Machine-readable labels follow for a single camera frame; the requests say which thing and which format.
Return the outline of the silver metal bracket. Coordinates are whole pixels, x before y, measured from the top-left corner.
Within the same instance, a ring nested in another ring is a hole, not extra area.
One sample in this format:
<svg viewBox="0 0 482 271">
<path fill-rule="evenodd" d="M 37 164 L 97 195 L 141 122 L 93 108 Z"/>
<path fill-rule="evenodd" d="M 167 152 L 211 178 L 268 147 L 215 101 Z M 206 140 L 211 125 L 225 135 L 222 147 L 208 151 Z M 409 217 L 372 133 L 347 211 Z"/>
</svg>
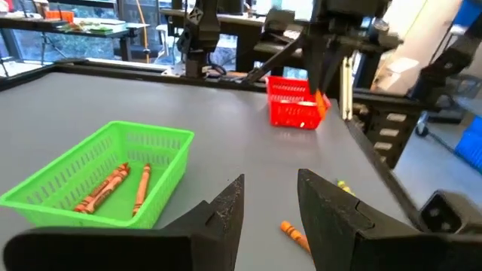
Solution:
<svg viewBox="0 0 482 271">
<path fill-rule="evenodd" d="M 340 113 L 345 121 L 352 119 L 352 57 L 345 56 L 340 67 Z"/>
</svg>

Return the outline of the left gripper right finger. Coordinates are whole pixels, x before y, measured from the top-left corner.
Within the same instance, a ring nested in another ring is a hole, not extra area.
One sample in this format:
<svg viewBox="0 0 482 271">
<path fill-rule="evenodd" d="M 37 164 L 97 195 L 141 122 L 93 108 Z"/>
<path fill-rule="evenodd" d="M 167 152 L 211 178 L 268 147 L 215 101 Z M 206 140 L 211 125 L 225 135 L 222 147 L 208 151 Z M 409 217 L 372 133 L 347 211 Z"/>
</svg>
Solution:
<svg viewBox="0 0 482 271">
<path fill-rule="evenodd" d="M 482 236 L 416 230 L 309 169 L 297 194 L 316 271 L 482 271 Z"/>
</svg>

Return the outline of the green plastic basket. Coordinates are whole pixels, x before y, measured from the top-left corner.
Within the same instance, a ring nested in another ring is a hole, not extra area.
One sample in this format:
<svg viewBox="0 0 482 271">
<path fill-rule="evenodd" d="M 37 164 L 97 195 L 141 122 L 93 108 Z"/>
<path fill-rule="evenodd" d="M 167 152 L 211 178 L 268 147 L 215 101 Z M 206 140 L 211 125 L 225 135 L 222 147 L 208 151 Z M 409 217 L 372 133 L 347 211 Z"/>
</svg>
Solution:
<svg viewBox="0 0 482 271">
<path fill-rule="evenodd" d="M 123 227 L 150 229 L 182 179 L 194 133 L 185 129 L 112 121 L 0 196 L 37 227 Z M 120 164 L 129 175 L 91 214 L 74 208 Z M 138 213 L 133 206 L 144 165 L 148 189 Z"/>
</svg>

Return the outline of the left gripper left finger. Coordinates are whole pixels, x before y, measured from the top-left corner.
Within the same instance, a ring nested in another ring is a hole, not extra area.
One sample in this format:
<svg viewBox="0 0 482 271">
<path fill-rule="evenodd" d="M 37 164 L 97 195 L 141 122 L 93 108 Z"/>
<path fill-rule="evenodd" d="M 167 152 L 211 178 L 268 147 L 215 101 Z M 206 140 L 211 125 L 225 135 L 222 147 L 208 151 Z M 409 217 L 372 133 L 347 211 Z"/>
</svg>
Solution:
<svg viewBox="0 0 482 271">
<path fill-rule="evenodd" d="M 7 271 L 234 271 L 245 176 L 161 229 L 40 227 L 3 249 Z"/>
</svg>

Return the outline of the small red container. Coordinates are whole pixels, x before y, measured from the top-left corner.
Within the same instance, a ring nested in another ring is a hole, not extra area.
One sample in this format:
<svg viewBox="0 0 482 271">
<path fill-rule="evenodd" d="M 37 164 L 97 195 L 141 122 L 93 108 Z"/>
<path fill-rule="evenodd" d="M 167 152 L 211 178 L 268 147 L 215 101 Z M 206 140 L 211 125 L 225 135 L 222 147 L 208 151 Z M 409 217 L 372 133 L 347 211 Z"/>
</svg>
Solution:
<svg viewBox="0 0 482 271">
<path fill-rule="evenodd" d="M 66 21 L 67 23 L 73 23 L 75 18 L 75 13 L 73 11 L 51 10 L 51 11 L 45 11 L 44 17 L 46 19 L 61 20 L 61 21 Z"/>
</svg>

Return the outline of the dark standing desk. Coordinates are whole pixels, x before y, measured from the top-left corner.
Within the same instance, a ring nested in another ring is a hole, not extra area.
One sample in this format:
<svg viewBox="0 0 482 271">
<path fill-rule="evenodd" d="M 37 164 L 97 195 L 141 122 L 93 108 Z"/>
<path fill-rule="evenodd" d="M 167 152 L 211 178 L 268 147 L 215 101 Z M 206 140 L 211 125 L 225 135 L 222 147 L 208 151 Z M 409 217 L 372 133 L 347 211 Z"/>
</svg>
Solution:
<svg viewBox="0 0 482 271">
<path fill-rule="evenodd" d="M 215 51 L 220 35 L 236 37 L 236 70 L 250 72 L 255 62 L 266 62 L 281 51 L 291 39 L 274 32 L 264 32 L 264 21 L 249 19 L 241 15 L 215 15 L 213 11 L 195 8 L 190 13 L 179 9 L 160 11 L 169 24 L 183 28 L 180 50 L 187 55 L 208 54 Z"/>
</svg>

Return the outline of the blue plastic crate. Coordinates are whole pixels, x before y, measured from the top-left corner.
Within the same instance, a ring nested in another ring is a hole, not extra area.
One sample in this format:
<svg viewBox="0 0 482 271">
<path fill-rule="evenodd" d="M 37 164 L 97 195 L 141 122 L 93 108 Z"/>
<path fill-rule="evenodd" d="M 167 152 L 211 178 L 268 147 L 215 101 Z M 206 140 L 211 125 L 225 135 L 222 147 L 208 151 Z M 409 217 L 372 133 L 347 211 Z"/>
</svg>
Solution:
<svg viewBox="0 0 482 271">
<path fill-rule="evenodd" d="M 482 174 L 482 117 L 476 116 L 465 129 L 455 154 Z"/>
</svg>

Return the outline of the red plastic basket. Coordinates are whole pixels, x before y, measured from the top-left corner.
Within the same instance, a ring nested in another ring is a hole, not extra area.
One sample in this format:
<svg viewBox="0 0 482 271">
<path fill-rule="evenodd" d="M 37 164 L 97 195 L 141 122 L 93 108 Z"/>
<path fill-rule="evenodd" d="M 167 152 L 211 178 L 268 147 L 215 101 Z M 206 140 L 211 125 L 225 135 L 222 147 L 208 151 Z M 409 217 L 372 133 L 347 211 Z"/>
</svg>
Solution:
<svg viewBox="0 0 482 271">
<path fill-rule="evenodd" d="M 266 77 L 266 89 L 271 125 L 316 129 L 322 122 L 308 80 L 270 75 Z M 331 102 L 326 95 L 325 103 L 327 115 Z"/>
</svg>

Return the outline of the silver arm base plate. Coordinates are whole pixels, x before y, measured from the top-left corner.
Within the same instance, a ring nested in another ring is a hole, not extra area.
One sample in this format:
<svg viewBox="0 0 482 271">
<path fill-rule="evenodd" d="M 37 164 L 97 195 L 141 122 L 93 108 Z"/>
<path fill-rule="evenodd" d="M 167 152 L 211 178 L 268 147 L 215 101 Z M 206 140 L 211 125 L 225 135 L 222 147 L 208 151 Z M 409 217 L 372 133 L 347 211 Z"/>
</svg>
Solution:
<svg viewBox="0 0 482 271">
<path fill-rule="evenodd" d="M 177 63 L 176 65 L 171 65 L 163 72 L 163 75 L 172 77 L 183 77 L 185 76 L 185 64 Z"/>
</svg>

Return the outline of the yellow crayon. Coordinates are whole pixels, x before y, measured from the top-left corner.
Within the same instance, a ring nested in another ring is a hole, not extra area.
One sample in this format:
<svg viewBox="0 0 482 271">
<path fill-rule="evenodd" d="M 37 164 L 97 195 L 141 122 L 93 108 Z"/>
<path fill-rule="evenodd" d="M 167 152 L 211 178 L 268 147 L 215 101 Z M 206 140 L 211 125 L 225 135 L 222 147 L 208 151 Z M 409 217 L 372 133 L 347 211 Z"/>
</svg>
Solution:
<svg viewBox="0 0 482 271">
<path fill-rule="evenodd" d="M 351 188 L 346 184 L 345 181 L 337 180 L 337 186 L 345 192 L 355 196 L 355 193 L 351 190 Z"/>
</svg>

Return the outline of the black office desk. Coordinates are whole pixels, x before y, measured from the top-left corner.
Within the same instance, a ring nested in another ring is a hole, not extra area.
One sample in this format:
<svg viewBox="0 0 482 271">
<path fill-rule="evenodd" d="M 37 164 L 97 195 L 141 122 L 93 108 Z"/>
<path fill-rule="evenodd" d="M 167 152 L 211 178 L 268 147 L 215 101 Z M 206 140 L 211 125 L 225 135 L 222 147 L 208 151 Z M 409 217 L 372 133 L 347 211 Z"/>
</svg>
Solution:
<svg viewBox="0 0 482 271">
<path fill-rule="evenodd" d="M 141 34 L 141 29 L 149 24 L 122 23 L 118 25 L 92 24 L 87 18 L 74 18 L 73 23 L 59 19 L 40 19 L 25 17 L 0 17 L 0 29 L 18 29 L 34 32 L 48 32 L 64 35 L 80 35 L 91 38 L 118 38 L 120 57 L 131 61 L 131 44 Z"/>
</svg>

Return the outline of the black gantry beam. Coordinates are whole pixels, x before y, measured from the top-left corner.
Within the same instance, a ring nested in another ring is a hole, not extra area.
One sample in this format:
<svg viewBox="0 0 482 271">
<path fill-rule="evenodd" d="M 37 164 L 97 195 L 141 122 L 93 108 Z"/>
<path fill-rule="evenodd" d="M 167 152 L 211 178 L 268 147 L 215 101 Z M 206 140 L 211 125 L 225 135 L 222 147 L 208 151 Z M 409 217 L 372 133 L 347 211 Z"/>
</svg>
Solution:
<svg viewBox="0 0 482 271">
<path fill-rule="evenodd" d="M 415 84 L 401 97 L 371 94 L 355 102 L 355 121 L 373 145 L 381 160 L 394 169 L 416 130 L 426 136 L 429 130 L 418 129 L 423 113 L 456 107 L 457 95 L 447 83 L 468 68 L 482 43 L 482 20 L 476 19 L 450 46 L 422 68 Z"/>
</svg>

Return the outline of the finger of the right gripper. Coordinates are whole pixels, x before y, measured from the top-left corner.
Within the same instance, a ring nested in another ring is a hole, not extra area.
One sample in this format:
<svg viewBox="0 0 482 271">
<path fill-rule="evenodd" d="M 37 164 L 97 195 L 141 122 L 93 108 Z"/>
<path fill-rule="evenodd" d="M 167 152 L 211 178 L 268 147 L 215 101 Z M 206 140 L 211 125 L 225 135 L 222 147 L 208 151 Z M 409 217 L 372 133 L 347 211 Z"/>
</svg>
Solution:
<svg viewBox="0 0 482 271">
<path fill-rule="evenodd" d="M 315 94 L 322 79 L 325 44 L 321 40 L 308 40 L 303 46 L 304 65 L 311 94 Z"/>
<path fill-rule="evenodd" d="M 319 82 L 320 92 L 326 93 L 328 91 L 328 87 L 335 72 L 340 71 L 340 65 L 342 64 L 343 59 L 352 56 L 352 54 L 353 49 L 348 46 L 331 46 L 325 51 L 321 79 Z"/>
</svg>

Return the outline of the black diagonal strut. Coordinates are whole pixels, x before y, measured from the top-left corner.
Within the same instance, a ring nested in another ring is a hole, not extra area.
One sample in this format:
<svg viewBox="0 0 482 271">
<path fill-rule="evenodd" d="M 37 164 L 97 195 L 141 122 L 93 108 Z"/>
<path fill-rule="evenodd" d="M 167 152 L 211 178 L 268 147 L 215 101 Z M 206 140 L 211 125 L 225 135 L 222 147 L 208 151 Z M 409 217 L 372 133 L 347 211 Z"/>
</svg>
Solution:
<svg viewBox="0 0 482 271">
<path fill-rule="evenodd" d="M 289 42 L 281 51 L 270 57 L 260 68 L 251 70 L 242 80 L 242 84 L 254 84 L 265 74 L 270 72 L 277 66 L 280 66 L 285 60 L 293 55 L 293 53 L 301 48 L 304 38 L 300 35 L 293 41 Z"/>
</svg>

